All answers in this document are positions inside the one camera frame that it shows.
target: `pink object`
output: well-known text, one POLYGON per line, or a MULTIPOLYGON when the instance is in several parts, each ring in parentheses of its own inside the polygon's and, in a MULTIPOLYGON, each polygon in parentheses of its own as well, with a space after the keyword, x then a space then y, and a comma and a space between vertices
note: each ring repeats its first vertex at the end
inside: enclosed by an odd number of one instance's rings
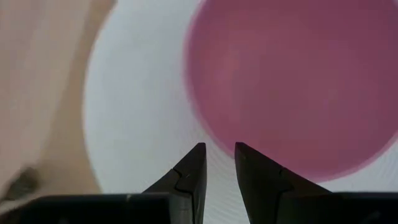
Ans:
POLYGON ((209 0, 187 45, 198 115, 312 180, 359 169, 398 130, 392 0, 209 0))

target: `beige surface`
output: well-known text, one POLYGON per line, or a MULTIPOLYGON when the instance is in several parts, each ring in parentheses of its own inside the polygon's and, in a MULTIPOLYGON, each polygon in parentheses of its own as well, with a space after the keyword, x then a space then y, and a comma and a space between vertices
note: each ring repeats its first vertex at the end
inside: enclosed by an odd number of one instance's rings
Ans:
POLYGON ((34 164, 42 188, 31 198, 100 192, 85 151, 81 105, 91 46, 112 5, 0 1, 0 190, 34 164))

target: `pink circle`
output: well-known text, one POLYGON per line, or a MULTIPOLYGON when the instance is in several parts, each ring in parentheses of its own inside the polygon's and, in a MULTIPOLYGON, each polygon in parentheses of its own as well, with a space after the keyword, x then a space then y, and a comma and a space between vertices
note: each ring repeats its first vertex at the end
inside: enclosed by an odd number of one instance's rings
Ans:
POLYGON ((398 130, 391 0, 209 0, 186 50, 195 108, 227 153, 244 141, 326 180, 379 156, 398 130))

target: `white plate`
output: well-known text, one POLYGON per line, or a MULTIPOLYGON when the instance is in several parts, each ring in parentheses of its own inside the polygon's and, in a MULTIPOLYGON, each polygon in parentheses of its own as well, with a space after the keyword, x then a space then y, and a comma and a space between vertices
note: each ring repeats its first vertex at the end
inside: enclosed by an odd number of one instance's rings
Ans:
MULTIPOLYGON (((204 223, 249 223, 234 161, 194 117, 183 85, 185 35, 200 0, 119 0, 88 69, 85 134, 104 193, 142 192, 196 143, 208 148, 204 223)), ((330 190, 398 191, 398 144, 330 190)))

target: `pink disc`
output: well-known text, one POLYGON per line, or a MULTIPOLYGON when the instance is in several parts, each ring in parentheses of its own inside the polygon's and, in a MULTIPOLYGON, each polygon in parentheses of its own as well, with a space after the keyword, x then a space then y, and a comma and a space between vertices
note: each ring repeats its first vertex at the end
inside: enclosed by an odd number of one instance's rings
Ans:
POLYGON ((398 130, 392 0, 209 0, 187 85, 227 153, 243 141, 312 180, 350 173, 398 130))

